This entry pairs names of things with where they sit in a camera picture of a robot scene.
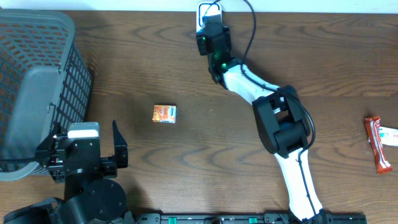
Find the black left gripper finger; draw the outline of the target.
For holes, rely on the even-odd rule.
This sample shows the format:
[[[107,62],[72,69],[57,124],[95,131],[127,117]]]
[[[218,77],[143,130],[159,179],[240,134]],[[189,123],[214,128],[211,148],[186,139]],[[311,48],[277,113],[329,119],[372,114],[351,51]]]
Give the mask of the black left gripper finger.
[[[128,167],[127,142],[119,132],[117,123],[113,120],[114,155],[118,169]]]
[[[42,162],[50,158],[55,152],[57,135],[61,133],[60,123],[56,123],[49,135],[37,146],[35,158],[37,162]]]

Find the orange snack packet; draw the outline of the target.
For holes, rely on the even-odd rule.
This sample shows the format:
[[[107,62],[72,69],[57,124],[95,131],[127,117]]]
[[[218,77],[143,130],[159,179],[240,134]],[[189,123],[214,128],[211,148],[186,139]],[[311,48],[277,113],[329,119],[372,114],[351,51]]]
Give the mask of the orange snack packet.
[[[177,107],[174,105],[154,105],[152,120],[155,123],[175,123]]]

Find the orange Top chocolate bar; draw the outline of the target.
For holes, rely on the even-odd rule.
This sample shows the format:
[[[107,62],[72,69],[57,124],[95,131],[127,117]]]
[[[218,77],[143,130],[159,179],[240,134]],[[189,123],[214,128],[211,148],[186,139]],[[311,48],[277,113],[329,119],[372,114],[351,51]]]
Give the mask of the orange Top chocolate bar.
[[[368,134],[368,141],[373,149],[377,174],[385,174],[391,172],[393,168],[384,156],[381,135],[379,132],[380,120],[380,116],[366,118],[365,126]]]

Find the white Panadol medicine box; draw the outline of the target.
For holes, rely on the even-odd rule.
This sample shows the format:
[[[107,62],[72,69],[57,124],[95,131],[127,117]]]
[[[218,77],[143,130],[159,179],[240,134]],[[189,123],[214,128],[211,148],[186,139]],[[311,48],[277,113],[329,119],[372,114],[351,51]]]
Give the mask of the white Panadol medicine box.
[[[398,130],[381,126],[379,128],[381,142],[387,146],[398,146]]]

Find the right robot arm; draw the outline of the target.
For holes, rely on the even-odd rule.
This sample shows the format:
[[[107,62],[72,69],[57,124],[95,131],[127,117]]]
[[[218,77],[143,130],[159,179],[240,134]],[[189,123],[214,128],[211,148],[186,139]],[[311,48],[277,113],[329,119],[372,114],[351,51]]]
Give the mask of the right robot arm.
[[[253,74],[243,61],[231,56],[229,27],[221,15],[201,16],[197,44],[208,57],[215,83],[246,100],[253,109],[260,140],[275,156],[289,194],[289,208],[299,222],[315,222],[323,207],[308,164],[308,137],[314,134],[313,121],[290,86],[279,87]]]

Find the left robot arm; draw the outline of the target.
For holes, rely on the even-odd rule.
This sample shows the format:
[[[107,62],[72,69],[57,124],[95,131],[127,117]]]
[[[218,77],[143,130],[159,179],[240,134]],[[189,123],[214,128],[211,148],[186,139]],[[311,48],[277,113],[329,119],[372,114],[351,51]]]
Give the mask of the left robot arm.
[[[66,133],[56,124],[30,159],[2,163],[38,162],[56,183],[65,185],[64,197],[50,197],[8,213],[6,224],[134,223],[124,189],[114,181],[118,169],[128,167],[127,142],[113,123],[114,155],[102,157],[98,123],[73,123]]]

